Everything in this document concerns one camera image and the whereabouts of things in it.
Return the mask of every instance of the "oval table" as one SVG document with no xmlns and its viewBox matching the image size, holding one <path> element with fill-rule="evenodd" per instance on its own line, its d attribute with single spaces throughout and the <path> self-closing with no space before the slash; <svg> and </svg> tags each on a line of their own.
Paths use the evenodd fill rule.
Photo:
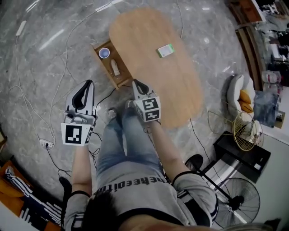
<svg viewBox="0 0 289 231">
<path fill-rule="evenodd" d="M 171 21 L 161 12 L 140 8 L 122 13 L 112 23 L 109 36 L 132 78 L 151 86 L 160 97 L 164 127 L 183 126 L 201 111 L 198 74 Z M 156 50 L 167 44 L 175 52 L 160 58 Z"/>
</svg>

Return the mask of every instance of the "wooden shelf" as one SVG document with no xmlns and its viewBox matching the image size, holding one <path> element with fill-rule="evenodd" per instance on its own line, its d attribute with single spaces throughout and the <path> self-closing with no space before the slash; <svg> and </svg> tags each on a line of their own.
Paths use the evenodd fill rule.
<svg viewBox="0 0 289 231">
<path fill-rule="evenodd" d="M 236 35 L 243 49 L 249 74 L 254 82 L 254 89 L 257 91 L 263 91 L 263 81 L 261 76 L 262 71 L 265 69 L 263 68 L 257 44 L 252 34 L 252 28 L 250 26 L 240 28 L 236 30 Z"/>
<path fill-rule="evenodd" d="M 228 7 L 238 24 L 266 21 L 256 0 L 230 0 Z"/>
<path fill-rule="evenodd" d="M 102 59 L 98 55 L 100 49 L 104 47 L 108 48 L 110 51 L 110 55 L 106 59 Z M 110 40 L 97 48 L 94 48 L 92 46 L 92 49 L 96 60 L 101 64 L 105 73 L 107 74 L 108 78 L 116 89 L 119 89 L 119 87 L 121 87 L 122 85 L 132 81 L 132 76 L 129 70 L 127 69 L 126 65 L 122 61 L 120 55 L 118 54 L 117 50 L 115 49 L 114 45 Z M 118 69 L 121 73 L 120 75 L 114 76 L 111 66 L 111 60 L 116 61 Z"/>
</svg>

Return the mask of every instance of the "wooden tray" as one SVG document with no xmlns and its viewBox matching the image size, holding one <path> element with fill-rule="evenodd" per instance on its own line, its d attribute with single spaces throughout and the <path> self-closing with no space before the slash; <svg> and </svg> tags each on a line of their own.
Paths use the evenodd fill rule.
<svg viewBox="0 0 289 231">
<path fill-rule="evenodd" d="M 110 51 L 110 55 L 106 59 L 102 59 L 99 57 L 98 53 L 101 48 L 108 48 Z M 117 50 L 115 49 L 112 42 L 109 40 L 106 43 L 102 44 L 101 46 L 94 48 L 92 46 L 93 53 L 97 61 L 101 64 L 103 67 L 105 73 L 107 74 L 108 78 L 110 79 L 111 83 L 116 89 L 119 89 L 120 86 L 132 81 L 132 77 L 130 72 L 128 71 L 126 65 L 122 61 L 120 55 L 118 54 Z M 120 75 L 114 76 L 112 66 L 111 66 L 111 60 L 115 60 L 118 66 L 118 69 L 120 71 Z"/>
</svg>

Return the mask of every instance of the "electric fan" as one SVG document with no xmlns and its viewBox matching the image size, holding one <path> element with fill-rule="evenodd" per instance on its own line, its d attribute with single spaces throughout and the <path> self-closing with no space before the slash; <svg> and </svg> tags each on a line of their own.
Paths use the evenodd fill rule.
<svg viewBox="0 0 289 231">
<path fill-rule="evenodd" d="M 242 178 L 229 178 L 216 185 L 200 170 L 202 162 L 203 157 L 197 154 L 189 158 L 185 165 L 215 186 L 219 202 L 216 223 L 222 228 L 251 223 L 260 209 L 260 196 L 255 186 Z"/>
</svg>

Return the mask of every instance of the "gray t-shirt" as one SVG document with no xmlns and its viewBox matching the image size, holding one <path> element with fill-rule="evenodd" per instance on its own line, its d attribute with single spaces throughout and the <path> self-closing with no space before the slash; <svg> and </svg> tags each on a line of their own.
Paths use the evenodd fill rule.
<svg viewBox="0 0 289 231">
<path fill-rule="evenodd" d="M 184 226 L 211 226 L 218 211 L 215 191 L 191 171 L 179 174 L 170 185 L 154 168 L 123 162 L 98 176 L 97 186 L 98 191 L 112 193 L 118 218 L 123 218 L 123 222 L 131 216 L 147 214 Z M 81 192 L 70 197 L 64 219 L 65 230 L 81 227 L 88 199 Z"/>
</svg>

